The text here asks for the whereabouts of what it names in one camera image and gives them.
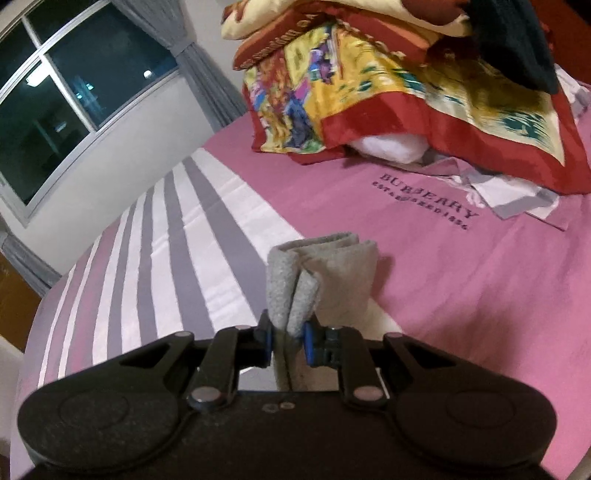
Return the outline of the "grey pants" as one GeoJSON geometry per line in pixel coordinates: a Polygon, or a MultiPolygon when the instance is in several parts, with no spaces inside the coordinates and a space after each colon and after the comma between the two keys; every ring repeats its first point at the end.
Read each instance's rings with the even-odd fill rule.
{"type": "Polygon", "coordinates": [[[352,232],[295,240],[267,256],[266,302],[273,323],[273,360],[283,391],[321,390],[335,385],[329,373],[304,365],[304,323],[353,327],[373,336],[383,314],[370,299],[379,250],[352,232]]]}

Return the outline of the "colourful red yellow blanket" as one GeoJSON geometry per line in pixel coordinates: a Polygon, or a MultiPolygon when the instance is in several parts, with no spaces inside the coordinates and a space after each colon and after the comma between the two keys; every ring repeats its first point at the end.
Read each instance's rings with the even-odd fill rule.
{"type": "Polygon", "coordinates": [[[257,152],[308,165],[356,140],[423,137],[435,150],[557,193],[586,194],[590,165],[567,97],[521,86],[463,40],[423,65],[325,23],[245,71],[257,152]]]}

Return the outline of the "dark garment on pile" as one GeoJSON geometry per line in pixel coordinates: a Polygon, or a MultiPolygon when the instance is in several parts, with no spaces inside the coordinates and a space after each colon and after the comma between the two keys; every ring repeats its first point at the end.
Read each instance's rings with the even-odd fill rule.
{"type": "Polygon", "coordinates": [[[552,53],[530,2],[475,0],[462,9],[483,60],[525,88],[558,93],[552,53]]]}

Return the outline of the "pink striped bed sheet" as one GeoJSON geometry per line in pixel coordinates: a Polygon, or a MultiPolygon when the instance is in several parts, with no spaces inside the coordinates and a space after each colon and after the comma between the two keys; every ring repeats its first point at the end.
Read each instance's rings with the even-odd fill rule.
{"type": "Polygon", "coordinates": [[[558,424],[544,467],[590,446],[590,199],[496,215],[462,177],[250,149],[240,119],[180,161],[43,298],[16,397],[180,330],[252,325],[305,279],[318,319],[401,331],[527,383],[558,424]]]}

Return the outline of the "white pillow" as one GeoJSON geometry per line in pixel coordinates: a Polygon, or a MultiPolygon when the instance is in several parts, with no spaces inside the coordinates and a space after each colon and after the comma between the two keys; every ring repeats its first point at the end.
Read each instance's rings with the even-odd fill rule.
{"type": "Polygon", "coordinates": [[[422,135],[399,133],[366,136],[349,143],[349,147],[366,156],[408,165],[421,160],[430,145],[422,135]]]}

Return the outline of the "brown wooden door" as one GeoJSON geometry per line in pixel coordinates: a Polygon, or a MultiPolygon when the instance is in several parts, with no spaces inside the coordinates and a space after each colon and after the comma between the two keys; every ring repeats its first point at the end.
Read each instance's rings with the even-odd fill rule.
{"type": "Polygon", "coordinates": [[[40,301],[39,295],[1,256],[0,334],[21,352],[25,351],[40,301]]]}

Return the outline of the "grey curtain left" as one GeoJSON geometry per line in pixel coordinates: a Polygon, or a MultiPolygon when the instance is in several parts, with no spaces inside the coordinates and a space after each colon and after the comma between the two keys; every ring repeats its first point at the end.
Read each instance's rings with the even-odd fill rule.
{"type": "Polygon", "coordinates": [[[61,275],[19,240],[4,219],[1,219],[0,230],[2,255],[33,291],[44,297],[61,275]]]}

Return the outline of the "grey curtain right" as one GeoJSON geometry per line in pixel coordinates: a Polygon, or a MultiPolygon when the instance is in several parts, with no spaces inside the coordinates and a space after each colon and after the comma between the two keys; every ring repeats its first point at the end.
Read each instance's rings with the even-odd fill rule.
{"type": "Polygon", "coordinates": [[[246,113],[238,89],[189,35],[178,0],[118,0],[113,5],[171,54],[213,131],[246,113]]]}

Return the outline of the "window with white frame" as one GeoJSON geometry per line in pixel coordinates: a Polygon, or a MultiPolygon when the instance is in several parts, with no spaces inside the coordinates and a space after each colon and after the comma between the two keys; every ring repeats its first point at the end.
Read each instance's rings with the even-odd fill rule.
{"type": "Polygon", "coordinates": [[[118,118],[177,70],[110,1],[1,4],[1,198],[23,225],[118,118]]]}

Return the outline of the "grey curtain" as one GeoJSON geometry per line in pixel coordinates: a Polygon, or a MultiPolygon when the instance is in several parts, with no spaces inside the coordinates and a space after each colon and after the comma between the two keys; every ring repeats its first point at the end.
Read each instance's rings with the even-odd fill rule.
{"type": "Polygon", "coordinates": [[[19,240],[4,219],[1,219],[0,230],[2,255],[33,291],[44,297],[61,275],[19,240]]]}
{"type": "Polygon", "coordinates": [[[178,0],[118,0],[113,5],[171,54],[213,131],[246,113],[238,89],[189,35],[178,0]]]}

